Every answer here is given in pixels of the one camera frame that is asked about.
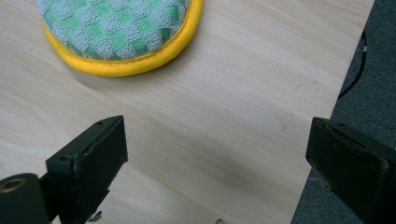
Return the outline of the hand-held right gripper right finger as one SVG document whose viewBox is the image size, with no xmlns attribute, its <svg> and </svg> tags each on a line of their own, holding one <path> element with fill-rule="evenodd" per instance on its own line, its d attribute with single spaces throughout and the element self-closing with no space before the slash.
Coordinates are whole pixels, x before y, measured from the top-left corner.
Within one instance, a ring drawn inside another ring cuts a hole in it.
<svg viewBox="0 0 396 224">
<path fill-rule="evenodd" d="M 396 224 L 396 150 L 345 124 L 312 119 L 305 158 L 366 224 Z"/>
</svg>

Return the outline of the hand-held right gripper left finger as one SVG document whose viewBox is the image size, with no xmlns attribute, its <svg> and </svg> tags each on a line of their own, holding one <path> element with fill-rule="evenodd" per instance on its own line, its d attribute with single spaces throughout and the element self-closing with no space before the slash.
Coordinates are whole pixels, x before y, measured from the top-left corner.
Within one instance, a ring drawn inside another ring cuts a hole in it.
<svg viewBox="0 0 396 224">
<path fill-rule="evenodd" d="M 124 117 L 95 122 L 46 160 L 49 185 L 55 190 L 63 224 L 84 224 L 109 193 L 128 161 Z"/>
</svg>

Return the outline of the green checkered yellow-rimmed scrubbing pad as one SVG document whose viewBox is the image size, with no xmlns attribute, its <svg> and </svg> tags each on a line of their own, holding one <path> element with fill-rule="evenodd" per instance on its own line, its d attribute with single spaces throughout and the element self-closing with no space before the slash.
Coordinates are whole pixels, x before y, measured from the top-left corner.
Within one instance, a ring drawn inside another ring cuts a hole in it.
<svg viewBox="0 0 396 224">
<path fill-rule="evenodd" d="M 193 38 L 204 0 L 36 0 L 45 36 L 79 72 L 125 77 L 173 60 Z"/>
</svg>

